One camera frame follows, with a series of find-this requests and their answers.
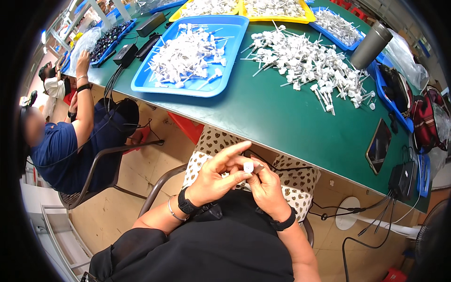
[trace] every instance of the person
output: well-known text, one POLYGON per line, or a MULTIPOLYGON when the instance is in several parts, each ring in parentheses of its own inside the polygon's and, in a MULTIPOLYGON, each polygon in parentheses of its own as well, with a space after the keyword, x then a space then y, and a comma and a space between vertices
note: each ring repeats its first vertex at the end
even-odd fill
POLYGON ((67 76, 61 74, 60 60, 56 62, 55 67, 51 67, 51 62, 48 62, 39 70, 39 77, 44 83, 45 94, 63 99, 66 95, 75 93, 71 88, 71 81, 67 76))
MULTIPOLYGON (((82 190, 98 152, 142 139, 142 133, 135 131, 139 109, 133 100, 126 98, 116 104, 102 98, 94 105, 87 77, 89 56, 83 51, 78 59, 78 92, 64 122, 44 124, 41 112, 34 107, 28 108, 21 117, 23 141, 37 171, 55 190, 66 194, 82 190), (109 112, 105 104, 110 104, 109 112)), ((121 154, 107 154, 100 159, 88 191, 111 183, 121 154)))
POLYGON ((256 157, 239 155, 250 146, 240 142, 206 160, 190 186, 95 254, 89 276, 116 282, 320 281, 279 176, 256 157), (245 162, 263 169, 246 173, 245 162), (252 192, 235 189, 244 180, 252 192))

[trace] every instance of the green workbench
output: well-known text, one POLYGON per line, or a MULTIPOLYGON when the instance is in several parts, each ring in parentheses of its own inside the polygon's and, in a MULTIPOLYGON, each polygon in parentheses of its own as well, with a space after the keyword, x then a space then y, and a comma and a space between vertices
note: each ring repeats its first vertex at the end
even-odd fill
MULTIPOLYGON (((328 0, 316 0, 312 7, 324 6, 339 13, 349 22, 354 22, 359 30, 368 33, 370 26, 349 11, 328 0)), ((165 10, 173 14, 179 7, 165 10)), ((139 18, 139 26, 147 18, 139 18)), ((319 37, 319 32, 307 24, 278 23, 287 30, 297 34, 306 33, 313 42, 319 37)), ((164 33, 165 23, 154 32, 164 33)), ((271 31, 272 22, 250 22, 240 50, 253 41, 251 34, 271 31)), ((322 44, 332 44, 325 36, 321 36, 322 44)), ((139 37, 137 46, 140 48, 147 37, 139 37)), ((134 43, 135 39, 123 39, 116 50, 123 45, 134 43)), ((280 87, 286 83, 285 76, 277 70, 261 71, 255 77, 258 63, 240 60, 248 54, 238 53, 230 79, 225 90, 214 97, 200 98, 163 93, 140 93, 130 89, 131 81, 141 62, 134 62, 123 71, 117 80, 114 90, 130 97, 144 101, 180 116, 187 117, 199 123, 213 126, 227 133, 266 147, 275 152, 291 155, 335 173, 362 187, 370 188, 381 194, 387 194, 387 183, 391 169, 402 162, 403 145, 409 143, 409 137, 399 124, 399 133, 393 134, 387 157, 380 173, 376 176, 369 167, 365 152, 373 137, 374 131, 383 118, 390 124, 387 109, 377 97, 376 109, 372 111, 366 103, 359 109, 346 99, 335 98, 338 94, 334 89, 335 114, 323 112, 315 94, 309 89, 316 81, 301 87, 301 91, 293 90, 291 85, 280 87)), ((106 83, 117 69, 113 60, 108 60, 102 67, 91 68, 88 72, 89 81, 105 87, 106 83)), ((376 91, 373 79, 363 82, 367 92, 376 91)), ((415 191, 412 199, 406 204, 412 206, 418 197, 415 191)), ((416 208, 426 212, 429 198, 421 198, 416 208)))

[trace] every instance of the red stool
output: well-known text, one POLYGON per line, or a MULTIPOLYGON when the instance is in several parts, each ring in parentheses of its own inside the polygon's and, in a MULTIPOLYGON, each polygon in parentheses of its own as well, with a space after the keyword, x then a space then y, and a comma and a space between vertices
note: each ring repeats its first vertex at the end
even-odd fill
POLYGON ((352 5, 351 3, 345 2, 344 0, 336 0, 336 4, 339 5, 340 7, 342 7, 344 5, 344 8, 346 10, 349 10, 349 8, 351 8, 351 5, 352 5))
MULTIPOLYGON (((150 127, 149 127, 149 126, 144 127, 143 129, 141 129, 141 132, 142 132, 142 134, 143 134, 143 139, 141 139, 141 143, 144 143, 144 142, 146 142, 147 137, 148 137, 149 134, 150 134, 150 127)), ((130 150, 128 150, 128 151, 123 152, 122 155, 128 154, 128 153, 130 153, 131 151, 135 151, 135 150, 136 150, 136 151, 139 151, 141 148, 142 148, 142 147, 130 149, 130 150)))
POLYGON ((352 10, 351 10, 351 14, 354 14, 354 15, 356 15, 359 19, 361 19, 361 20, 363 20, 363 21, 365 21, 365 19, 368 17, 364 12, 362 12, 362 10, 360 10, 359 8, 357 8, 357 7, 354 7, 352 10))
POLYGON ((72 101, 72 97, 75 95, 76 89, 71 89, 70 93, 64 96, 64 103, 68 104, 70 106, 70 101, 72 101))
POLYGON ((195 126, 191 120, 170 112, 168 112, 168 115, 170 116, 170 118, 172 118, 175 124, 177 124, 178 127, 180 127, 183 133, 185 133, 185 135, 188 136, 188 138, 194 144, 197 144, 200 138, 200 134, 202 133, 203 130, 203 125, 195 126))

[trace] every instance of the black wristband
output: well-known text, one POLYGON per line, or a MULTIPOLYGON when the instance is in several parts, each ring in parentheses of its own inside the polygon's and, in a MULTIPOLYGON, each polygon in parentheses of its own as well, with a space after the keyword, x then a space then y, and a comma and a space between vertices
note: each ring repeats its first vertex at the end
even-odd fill
POLYGON ((188 187, 186 187, 185 189, 181 190, 179 193, 179 208, 182 212, 184 212, 185 214, 192 214, 194 212, 197 212, 200 207, 196 207, 195 205, 193 205, 190 200, 185 199, 185 191, 188 187))
POLYGON ((85 89, 91 89, 91 86, 89 85, 89 83, 78 87, 77 88, 77 93, 80 93, 80 91, 85 90, 85 89))
POLYGON ((70 122, 74 122, 77 117, 77 113, 71 113, 70 111, 67 111, 67 116, 70 118, 70 122))
POLYGON ((276 231, 283 231, 284 229, 287 229, 288 227, 293 225, 296 220, 297 213, 298 212, 295 210, 295 208, 291 207, 291 214, 287 220, 285 220, 284 222, 279 222, 277 220, 269 218, 269 223, 276 231))

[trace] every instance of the red bag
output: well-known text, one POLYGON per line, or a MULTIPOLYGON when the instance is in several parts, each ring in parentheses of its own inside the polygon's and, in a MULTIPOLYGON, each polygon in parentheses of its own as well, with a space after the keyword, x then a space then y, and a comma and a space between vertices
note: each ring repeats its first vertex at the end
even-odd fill
POLYGON ((423 148, 422 154, 429 153, 434 147, 447 151, 448 141, 440 140, 437 134, 433 103, 439 105, 450 116, 450 112, 436 88, 428 85, 423 90, 423 96, 414 96, 410 117, 414 122, 414 133, 412 134, 414 150, 418 154, 420 154, 421 148, 423 148))

